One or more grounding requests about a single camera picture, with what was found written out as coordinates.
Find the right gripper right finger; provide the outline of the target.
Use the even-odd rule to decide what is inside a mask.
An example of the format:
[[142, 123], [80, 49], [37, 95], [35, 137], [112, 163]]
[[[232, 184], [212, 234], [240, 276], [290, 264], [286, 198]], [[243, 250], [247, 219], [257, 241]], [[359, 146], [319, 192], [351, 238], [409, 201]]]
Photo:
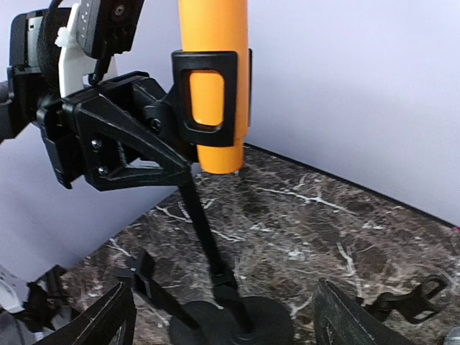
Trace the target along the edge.
[[374, 315], [394, 304], [420, 297], [420, 286], [404, 295], [383, 293], [370, 305], [361, 306], [330, 280], [321, 278], [313, 294], [313, 323], [317, 344], [412, 344], [386, 327]]

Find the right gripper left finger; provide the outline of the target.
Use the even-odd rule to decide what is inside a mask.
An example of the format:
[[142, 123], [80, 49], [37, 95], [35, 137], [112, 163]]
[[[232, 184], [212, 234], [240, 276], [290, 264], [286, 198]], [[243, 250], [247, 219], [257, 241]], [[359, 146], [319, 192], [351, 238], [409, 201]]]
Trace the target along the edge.
[[72, 322], [38, 341], [41, 345], [129, 345], [137, 309], [132, 290], [119, 283]]

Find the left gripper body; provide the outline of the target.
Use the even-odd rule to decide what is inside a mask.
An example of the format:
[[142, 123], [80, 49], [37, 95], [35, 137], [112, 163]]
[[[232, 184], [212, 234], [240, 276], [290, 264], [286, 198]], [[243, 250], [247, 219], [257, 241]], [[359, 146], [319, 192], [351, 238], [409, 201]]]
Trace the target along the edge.
[[75, 106], [96, 96], [105, 96], [132, 116], [132, 84], [148, 78], [145, 72], [132, 72], [104, 81], [49, 103], [37, 112], [37, 120], [57, 181], [67, 189], [83, 174], [83, 156], [74, 119]]

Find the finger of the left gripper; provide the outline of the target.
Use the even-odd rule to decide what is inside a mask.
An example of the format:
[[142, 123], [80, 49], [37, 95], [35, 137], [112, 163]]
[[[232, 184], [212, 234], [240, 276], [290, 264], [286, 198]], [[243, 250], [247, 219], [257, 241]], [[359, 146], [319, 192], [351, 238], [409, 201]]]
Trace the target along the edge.
[[153, 78], [141, 78], [132, 84], [133, 116], [140, 122], [171, 120], [171, 109], [165, 103], [167, 93]]
[[189, 161], [107, 97], [81, 101], [74, 119], [83, 174], [96, 190], [190, 182]]

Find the black stand of purple microphone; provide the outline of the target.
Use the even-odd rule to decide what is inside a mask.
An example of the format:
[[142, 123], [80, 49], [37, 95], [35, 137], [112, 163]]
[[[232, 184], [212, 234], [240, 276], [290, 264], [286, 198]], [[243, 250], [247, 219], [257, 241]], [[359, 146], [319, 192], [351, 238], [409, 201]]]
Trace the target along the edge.
[[445, 309], [431, 300], [449, 286], [448, 281], [439, 275], [430, 275], [412, 291], [402, 295], [386, 292], [380, 294], [363, 309], [378, 321], [384, 322], [391, 312], [397, 311], [411, 324], [420, 324]]

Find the orange microphone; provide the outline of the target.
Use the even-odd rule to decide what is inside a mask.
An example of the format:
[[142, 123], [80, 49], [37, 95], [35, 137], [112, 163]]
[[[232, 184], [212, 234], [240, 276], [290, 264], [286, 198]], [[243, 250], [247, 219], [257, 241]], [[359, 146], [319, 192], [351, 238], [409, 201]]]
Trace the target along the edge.
[[[246, 1], [180, 1], [183, 51], [238, 54], [235, 143], [229, 147], [198, 145], [198, 159], [207, 173], [234, 173], [244, 162], [249, 120], [249, 45]], [[196, 71], [189, 77], [193, 119], [218, 126], [224, 119], [225, 82], [215, 71]]]

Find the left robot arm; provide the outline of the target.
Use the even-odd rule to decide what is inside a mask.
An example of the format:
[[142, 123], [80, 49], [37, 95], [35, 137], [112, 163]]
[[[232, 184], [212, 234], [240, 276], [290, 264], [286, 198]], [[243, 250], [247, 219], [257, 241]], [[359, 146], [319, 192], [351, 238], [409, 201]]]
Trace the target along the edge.
[[96, 190], [193, 187], [195, 146], [180, 133], [181, 104], [147, 73], [110, 73], [132, 48], [142, 1], [82, 1], [16, 16], [1, 139], [40, 129], [57, 181], [85, 178]]

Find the black stand of beige microphone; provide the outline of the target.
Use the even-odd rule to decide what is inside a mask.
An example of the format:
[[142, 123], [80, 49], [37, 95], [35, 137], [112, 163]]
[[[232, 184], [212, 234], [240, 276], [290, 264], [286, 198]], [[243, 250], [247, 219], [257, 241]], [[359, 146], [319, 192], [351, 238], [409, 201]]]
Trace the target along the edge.
[[135, 258], [126, 259], [127, 268], [115, 267], [113, 276], [126, 283], [140, 298], [156, 309], [177, 318], [193, 331], [201, 327], [179, 304], [178, 300], [153, 280], [155, 261], [145, 249], [140, 249]]

